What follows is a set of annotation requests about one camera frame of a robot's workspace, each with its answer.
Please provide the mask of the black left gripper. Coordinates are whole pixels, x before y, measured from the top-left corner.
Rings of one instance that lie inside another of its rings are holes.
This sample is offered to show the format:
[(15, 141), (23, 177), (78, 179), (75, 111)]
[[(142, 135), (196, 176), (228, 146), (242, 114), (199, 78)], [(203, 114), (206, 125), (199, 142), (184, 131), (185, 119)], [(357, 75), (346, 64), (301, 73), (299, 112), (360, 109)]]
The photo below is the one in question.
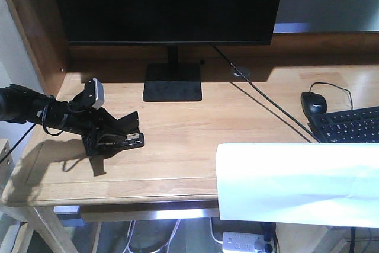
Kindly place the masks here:
[(80, 135), (85, 143), (115, 143), (118, 138), (139, 132), (137, 111), (116, 119), (102, 107), (58, 101), (54, 96), (41, 100), (41, 125), (52, 136), (69, 132)]

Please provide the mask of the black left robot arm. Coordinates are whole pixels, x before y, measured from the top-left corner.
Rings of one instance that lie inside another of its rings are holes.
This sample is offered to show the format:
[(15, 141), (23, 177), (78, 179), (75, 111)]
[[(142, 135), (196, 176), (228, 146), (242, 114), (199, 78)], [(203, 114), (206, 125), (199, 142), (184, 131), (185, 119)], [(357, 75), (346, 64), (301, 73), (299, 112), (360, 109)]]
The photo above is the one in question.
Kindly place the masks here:
[(71, 101), (58, 101), (55, 97), (11, 84), (1, 88), (1, 120), (19, 124), (30, 122), (45, 130), (53, 128), (79, 134), (92, 144), (118, 143), (140, 132), (136, 111), (116, 119), (102, 107), (103, 103), (102, 86), (93, 79)]

